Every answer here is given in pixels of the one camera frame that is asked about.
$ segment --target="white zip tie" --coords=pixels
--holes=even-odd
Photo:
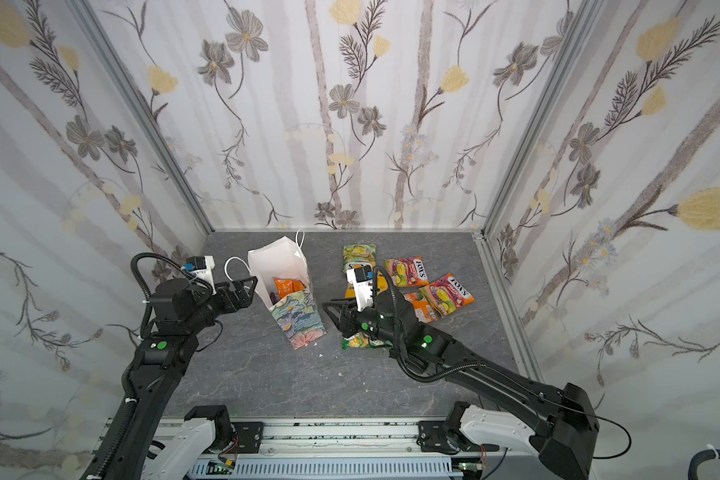
[[[717,449],[715,449],[715,447],[712,446],[711,443],[706,444],[706,447],[715,453],[715,460],[720,460],[720,454],[717,452]]]

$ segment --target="wallpaper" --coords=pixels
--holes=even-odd
[[[159,165],[66,5],[0,0],[0,478],[79,477],[144,313],[130,258],[201,248]]]
[[[474,229],[578,2],[91,4],[215,228]]]
[[[604,4],[489,240],[545,380],[632,433],[598,478],[720,448],[720,0]]]

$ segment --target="cable tie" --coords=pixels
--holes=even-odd
[[[720,454],[717,452],[717,449],[712,446],[711,443],[706,444],[706,447],[715,453],[715,460],[720,460]]]

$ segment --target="gift bag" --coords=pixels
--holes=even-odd
[[[284,236],[267,246],[248,252],[251,274],[259,279],[256,294],[275,317],[294,350],[326,333],[312,296],[307,260],[301,249],[303,243],[304,236],[299,244]],[[272,304],[269,293],[278,291],[275,278],[298,280],[304,284],[305,289],[290,293]]]

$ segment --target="floral wallpaper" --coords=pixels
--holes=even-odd
[[[130,258],[204,238],[66,5],[0,0],[0,478],[79,477],[144,312]]]
[[[475,229],[578,2],[91,4],[214,227]]]
[[[720,0],[604,4],[488,239],[545,380],[631,430],[598,478],[720,448]]]

